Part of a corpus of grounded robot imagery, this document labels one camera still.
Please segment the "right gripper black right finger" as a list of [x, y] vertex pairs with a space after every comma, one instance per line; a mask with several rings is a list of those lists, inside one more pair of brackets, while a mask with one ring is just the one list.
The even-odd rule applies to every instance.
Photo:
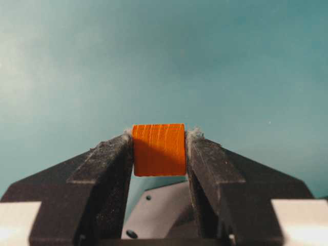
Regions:
[[305, 183], [186, 132], [187, 172], [198, 235], [237, 245], [282, 245], [272, 199], [311, 199]]

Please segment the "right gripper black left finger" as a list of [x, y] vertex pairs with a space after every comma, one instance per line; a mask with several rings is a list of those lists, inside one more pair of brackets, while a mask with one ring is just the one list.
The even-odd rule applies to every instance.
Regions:
[[1, 198], [1, 245], [93, 245], [118, 239], [132, 172], [124, 133], [14, 182]]

